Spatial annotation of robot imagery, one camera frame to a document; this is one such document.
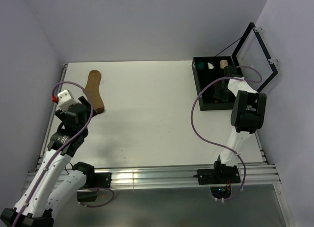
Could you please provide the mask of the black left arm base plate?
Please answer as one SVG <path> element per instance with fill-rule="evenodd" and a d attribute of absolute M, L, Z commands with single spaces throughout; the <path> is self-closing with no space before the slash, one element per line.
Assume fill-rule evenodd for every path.
<path fill-rule="evenodd" d="M 94 173 L 86 177 L 84 188 L 110 188 L 112 173 Z"/>

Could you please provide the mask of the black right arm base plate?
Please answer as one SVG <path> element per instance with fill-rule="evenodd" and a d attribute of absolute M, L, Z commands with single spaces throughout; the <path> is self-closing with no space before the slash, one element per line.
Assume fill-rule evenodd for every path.
<path fill-rule="evenodd" d="M 241 183 L 238 172 L 236 172 L 234 175 L 224 175 L 215 172 L 214 169 L 198 169 L 197 174 L 195 174 L 193 177 L 198 179 L 199 185 Z"/>

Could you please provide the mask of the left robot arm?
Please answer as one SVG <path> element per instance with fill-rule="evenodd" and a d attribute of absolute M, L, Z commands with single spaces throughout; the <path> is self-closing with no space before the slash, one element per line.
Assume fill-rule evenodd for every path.
<path fill-rule="evenodd" d="M 94 167 L 79 162 L 57 188 L 62 171 L 74 157 L 88 135 L 87 126 L 96 115 L 91 104 L 81 96 L 76 101 L 70 94 L 56 98 L 61 123 L 51 136 L 40 169 L 13 208 L 6 208 L 0 219 L 7 227 L 51 227 L 60 207 L 79 188 L 91 187 L 96 181 Z"/>

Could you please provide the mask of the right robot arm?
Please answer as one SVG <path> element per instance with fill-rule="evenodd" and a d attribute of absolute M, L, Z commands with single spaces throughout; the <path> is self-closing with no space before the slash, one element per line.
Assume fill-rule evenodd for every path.
<path fill-rule="evenodd" d="M 264 122 L 266 94 L 254 90 L 237 72 L 237 67 L 228 65 L 223 60 L 220 63 L 224 77 L 216 86 L 216 96 L 220 100 L 226 100 L 230 94 L 235 96 L 235 102 L 231 113 L 232 131 L 227 142 L 227 147 L 214 164 L 212 177 L 216 182 L 222 183 L 229 176 L 237 173 L 238 156 L 243 152 L 247 140 L 260 129 Z"/>

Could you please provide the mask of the tan ribbed sock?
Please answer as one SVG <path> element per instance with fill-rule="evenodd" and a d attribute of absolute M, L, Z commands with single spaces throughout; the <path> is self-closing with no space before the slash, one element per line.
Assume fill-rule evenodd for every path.
<path fill-rule="evenodd" d="M 94 110 L 97 114 L 104 113 L 105 111 L 105 105 L 99 91 L 101 78 L 101 73 L 98 70 L 91 70 L 85 86 L 86 91 L 92 98 Z"/>

